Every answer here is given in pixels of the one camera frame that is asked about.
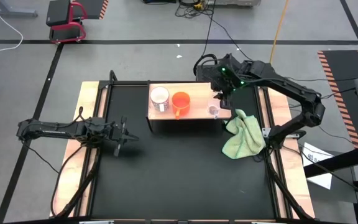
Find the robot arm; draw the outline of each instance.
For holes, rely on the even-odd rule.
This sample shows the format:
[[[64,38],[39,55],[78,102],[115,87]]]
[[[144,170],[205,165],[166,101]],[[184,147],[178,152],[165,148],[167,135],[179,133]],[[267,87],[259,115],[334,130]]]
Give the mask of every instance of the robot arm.
[[[126,129],[126,118],[121,118],[121,124],[115,122],[104,123],[103,118],[83,119],[79,116],[70,123],[42,122],[27,119],[19,123],[16,136],[21,141],[37,139],[39,137],[76,139],[89,147],[98,147],[104,141],[115,141],[117,146],[114,155],[118,156],[121,145],[127,141],[137,141],[139,138],[129,134]]]
[[[219,60],[216,69],[221,73],[221,77],[211,83],[211,88],[221,91],[216,96],[221,100],[227,99],[236,88],[258,85],[277,90],[301,104],[302,112],[298,116],[282,126],[271,128],[266,140],[268,146],[279,149],[287,135],[304,126],[314,127],[321,124],[325,111],[321,94],[278,75],[271,64],[261,61],[240,63],[227,54]]]

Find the green cloth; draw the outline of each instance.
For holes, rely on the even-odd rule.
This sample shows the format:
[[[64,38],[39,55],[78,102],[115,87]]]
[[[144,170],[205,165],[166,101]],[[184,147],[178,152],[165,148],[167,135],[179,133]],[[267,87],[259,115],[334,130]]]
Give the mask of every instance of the green cloth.
[[[234,136],[225,143],[222,152],[231,159],[254,156],[266,146],[258,120],[242,110],[236,110],[236,114],[229,123],[225,121],[226,129]]]

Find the black metal frame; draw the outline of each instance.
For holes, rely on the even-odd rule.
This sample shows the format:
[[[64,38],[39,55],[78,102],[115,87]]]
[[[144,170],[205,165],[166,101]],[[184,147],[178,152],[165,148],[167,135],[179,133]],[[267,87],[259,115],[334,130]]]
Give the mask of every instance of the black metal frame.
[[[263,89],[263,92],[264,92],[268,122],[269,122],[270,127],[273,127],[274,126],[274,117],[273,117],[272,105],[270,104],[269,92],[267,91],[266,87],[261,87],[261,88]],[[287,182],[285,180],[285,173],[284,173],[283,161],[281,160],[280,150],[274,150],[274,154],[276,157],[278,175],[280,176],[281,181],[283,182],[284,186],[287,187]],[[284,198],[284,206],[285,206],[285,213],[287,215],[287,218],[293,218],[290,204],[288,203],[288,200],[286,198]]]
[[[95,101],[95,106],[94,106],[94,110],[93,110],[93,117],[98,116],[102,90],[103,90],[103,88],[100,89],[100,86],[99,86],[98,87],[98,93],[96,94],[96,101]],[[84,164],[83,164],[83,167],[82,167],[80,185],[84,182],[84,178],[86,177],[86,174],[88,172],[88,167],[89,167],[90,158],[91,158],[91,152],[92,152],[92,149],[87,147],[86,152],[85,152]],[[91,190],[90,191],[92,191],[92,189],[93,189],[93,181],[91,182]],[[80,216],[81,204],[82,204],[82,197],[79,199],[77,205],[75,206],[75,210],[74,210],[74,216],[75,217]]]
[[[135,85],[149,85],[150,83],[191,83],[191,82],[197,82],[197,81],[114,81],[113,83],[110,81],[100,81],[99,82],[99,87],[98,87],[98,94],[96,95],[96,102],[95,102],[95,112],[97,113],[97,111],[99,110],[99,105],[100,105],[100,101],[101,101],[101,93],[103,88],[105,88],[106,86],[108,86],[108,92],[106,95],[106,101],[104,104],[104,113],[103,113],[103,117],[105,118],[105,122],[107,122],[107,117],[108,117],[108,108],[110,107],[110,103],[111,103],[111,92],[112,92],[112,88],[114,88],[115,86],[135,86]],[[259,92],[258,92],[258,88],[255,86],[254,87],[255,90],[255,99],[256,102],[259,102],[257,104],[257,111],[258,111],[258,120],[260,121],[260,125],[264,126],[264,122],[263,122],[263,115],[262,115],[262,108],[260,105],[260,98],[259,98]],[[268,110],[268,114],[270,111],[270,114],[272,114],[271,111],[271,107],[270,104],[266,103],[266,105],[269,105],[269,107],[267,108]],[[276,193],[276,188],[275,188],[275,182],[272,179],[272,177],[269,175],[268,172],[268,165],[267,163],[265,163],[265,167],[267,170],[267,178],[268,178],[268,182],[269,182],[269,192],[270,192],[270,196],[272,199],[272,207],[273,207],[273,215],[275,218],[280,217],[280,209],[278,207],[278,198],[277,198],[277,193]],[[279,170],[281,170],[283,172],[283,166],[282,163],[277,164],[277,167]],[[96,168],[96,173],[99,171],[99,166],[97,166]],[[93,200],[94,200],[94,194],[95,194],[95,190],[96,190],[96,184],[97,184],[97,175],[94,177],[94,179],[91,181],[91,190],[89,192],[89,199],[88,199],[88,205],[87,205],[87,209],[86,209],[86,215],[90,216],[92,213],[92,209],[93,209]],[[285,182],[285,178],[284,175],[280,175],[280,179],[281,181]]]
[[[150,80],[147,80],[147,86],[148,86],[148,88],[149,88],[149,90],[150,90]],[[149,126],[149,130],[150,130],[151,132],[153,132],[153,126],[152,126],[152,123],[151,123],[151,121],[150,121],[150,119],[149,119],[149,103],[147,103],[146,121],[147,121],[147,125]]]
[[[319,164],[331,172],[346,167],[356,166],[358,165],[358,149],[305,166],[304,170],[307,178],[327,173],[315,164]]]
[[[61,219],[46,219],[46,220],[31,220],[24,222],[14,222],[11,224],[80,224],[80,222],[86,221],[96,221],[92,220],[89,216],[83,217],[70,217],[70,218],[61,218]],[[211,222],[207,220],[98,220],[101,224],[111,223],[111,224],[210,224]],[[319,220],[299,220],[299,219],[290,219],[290,218],[276,218],[275,220],[269,222],[258,222],[255,221],[241,221],[241,220],[220,220],[213,222],[214,224],[253,224],[253,223],[287,223],[287,224],[345,224],[345,223],[334,223],[334,222],[324,222]]]

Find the white paper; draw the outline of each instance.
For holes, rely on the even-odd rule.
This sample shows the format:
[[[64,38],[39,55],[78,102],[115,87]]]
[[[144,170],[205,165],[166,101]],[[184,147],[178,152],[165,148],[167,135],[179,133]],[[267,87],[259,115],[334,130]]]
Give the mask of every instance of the white paper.
[[[318,162],[318,161],[323,161],[325,159],[329,159],[331,158],[333,155],[331,155],[330,153],[324,152],[321,149],[318,149],[308,143],[305,142],[304,148],[303,148],[303,153],[305,155],[308,156],[309,159],[311,159],[313,162]],[[312,164],[312,162],[310,162],[305,155],[302,154],[302,158],[303,158],[303,166],[307,166]],[[332,175],[331,174],[321,174],[315,177],[309,177],[307,178],[308,181],[315,183],[317,185],[320,185],[326,189],[331,189],[331,179],[332,179]]]

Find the wooden table edge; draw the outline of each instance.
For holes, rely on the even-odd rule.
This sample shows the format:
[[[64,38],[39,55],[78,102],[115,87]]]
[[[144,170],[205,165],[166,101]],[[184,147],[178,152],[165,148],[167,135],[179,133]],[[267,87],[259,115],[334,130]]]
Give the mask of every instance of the wooden table edge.
[[[94,107],[96,104],[96,96],[98,94],[99,82],[83,82],[81,84],[80,94],[78,95],[78,101],[76,106],[76,112],[74,117],[78,115],[78,108],[80,106],[84,107],[83,116],[89,117],[93,116]],[[103,116],[104,105],[106,100],[107,89],[104,88],[101,92],[101,101],[99,104],[98,116]],[[270,104],[272,105],[273,119],[275,124],[283,124],[291,119],[291,113],[288,107],[288,101],[286,96],[278,93],[274,90],[268,89]],[[264,100],[264,94],[262,89],[259,89],[260,103],[262,107],[262,113],[265,121],[265,126],[269,126],[266,104]],[[287,139],[284,143],[286,147],[298,150],[297,141],[294,139]],[[80,146],[79,142],[76,140],[68,140],[66,151],[64,155],[64,160],[70,156],[75,149]],[[95,150],[91,152],[91,159],[89,162],[88,170],[93,164]],[[287,182],[287,187],[289,191],[293,194],[296,201],[302,206],[305,212],[314,217],[313,205],[311,203],[310,194],[306,182],[305,173],[303,171],[303,166],[301,164],[301,157],[291,151],[281,150],[281,157],[283,161],[283,168],[285,173],[285,179]],[[53,207],[55,213],[61,211],[66,203],[71,199],[72,195],[78,189],[80,183],[80,177],[83,169],[85,159],[85,149],[73,157],[72,161],[67,162],[65,169],[63,170],[60,182],[58,185],[58,190],[53,200]],[[272,161],[274,166],[276,166],[276,158],[272,154]],[[284,199],[280,189],[276,186],[277,198],[278,198],[278,207],[281,217],[285,218],[285,207]],[[81,207],[80,207],[80,216],[86,215],[86,209],[88,207],[88,199],[90,196],[90,187],[88,186],[86,191],[82,196]]]
[[[182,86],[190,86],[189,88],[191,89],[191,91],[189,91],[189,89],[187,89],[187,87],[182,87]],[[172,110],[172,95],[175,94],[176,92],[179,91],[184,91],[190,94],[190,97],[197,97],[199,94],[195,94],[195,91],[192,90],[196,87],[199,92],[202,93],[206,93],[206,91],[208,90],[208,95],[211,95],[211,98],[208,100],[212,100],[213,99],[213,90],[211,89],[211,83],[208,82],[180,82],[180,83],[153,83],[150,82],[149,84],[149,101],[147,103],[147,119],[149,121],[171,121],[171,120],[175,120],[175,114],[173,112],[171,112]],[[166,88],[169,92],[169,111],[160,113],[159,111],[154,109],[154,106],[152,105],[152,100],[151,100],[151,92],[154,88],[157,87],[164,87]],[[207,107],[205,107],[205,109],[202,109],[202,111],[205,111],[205,114],[200,114],[197,113],[197,116],[181,116],[180,119],[183,120],[191,120],[191,119],[229,119],[232,116],[232,111],[228,110],[228,109],[224,109],[224,108],[220,108],[219,109],[219,113],[217,118],[215,118],[213,115],[207,114]]]

